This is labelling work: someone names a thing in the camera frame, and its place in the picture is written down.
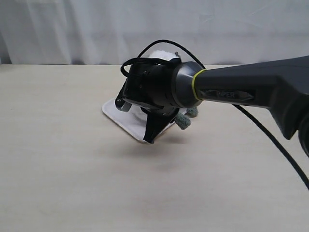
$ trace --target white curtain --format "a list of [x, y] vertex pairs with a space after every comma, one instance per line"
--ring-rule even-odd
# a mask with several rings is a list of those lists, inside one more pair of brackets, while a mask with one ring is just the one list
[[0, 0], [2, 63], [121, 64], [157, 39], [205, 64], [309, 55], [309, 0]]

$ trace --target white plush toy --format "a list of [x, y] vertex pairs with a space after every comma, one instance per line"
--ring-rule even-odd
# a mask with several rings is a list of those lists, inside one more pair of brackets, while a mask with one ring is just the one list
[[[162, 50], [154, 51], [152, 54], [150, 54], [149, 58], [160, 58], [164, 60], [171, 60], [173, 58], [178, 58], [178, 53], [171, 53], [166, 52]], [[139, 120], [146, 121], [147, 115], [141, 110], [140, 107], [133, 105], [131, 106], [130, 112], [137, 117]], [[198, 114], [197, 108], [192, 109], [184, 109], [179, 112], [179, 114], [175, 118], [175, 123], [182, 129], [186, 129], [191, 125], [191, 121], [189, 117], [196, 117]]]

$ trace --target beige tabletop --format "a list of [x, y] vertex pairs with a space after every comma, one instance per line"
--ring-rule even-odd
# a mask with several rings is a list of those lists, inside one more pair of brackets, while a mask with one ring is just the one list
[[[101, 112], [123, 82], [119, 66], [0, 66], [1, 232], [309, 231], [305, 185], [241, 112], [204, 102], [143, 145]], [[309, 175], [297, 135], [247, 109]]]

